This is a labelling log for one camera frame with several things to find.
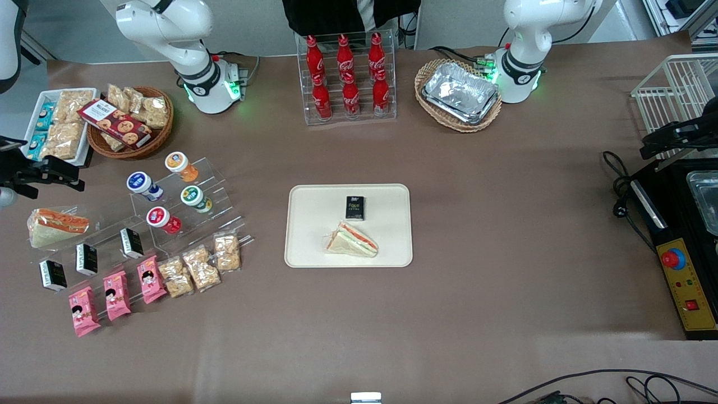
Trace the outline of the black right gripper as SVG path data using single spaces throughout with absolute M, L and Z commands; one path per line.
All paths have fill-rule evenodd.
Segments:
M 80 171 L 73 172 L 73 164 L 56 156 L 46 156 L 43 164 L 26 159 L 18 149 L 1 152 L 1 186 L 14 191 L 27 199 L 38 199 L 39 191 L 33 183 L 49 183 L 48 173 L 52 174 L 52 183 L 67 186 L 74 191 L 85 191 L 85 182 L 80 179 Z

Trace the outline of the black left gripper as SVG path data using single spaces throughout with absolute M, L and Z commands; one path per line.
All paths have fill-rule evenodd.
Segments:
M 717 113 L 704 113 L 685 122 L 664 125 L 644 137 L 641 158 L 650 159 L 672 149 L 716 149 Z

